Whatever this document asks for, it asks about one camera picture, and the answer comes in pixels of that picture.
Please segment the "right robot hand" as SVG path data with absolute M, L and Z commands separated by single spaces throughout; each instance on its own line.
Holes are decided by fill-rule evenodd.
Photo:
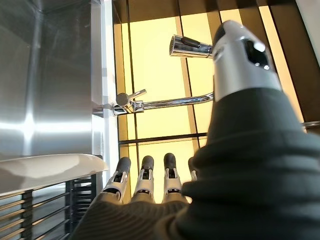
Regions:
M 103 192 L 73 240 L 317 240 L 320 138 L 305 133 L 268 48 L 227 20 L 213 42 L 214 103 L 191 203 L 109 201 Z

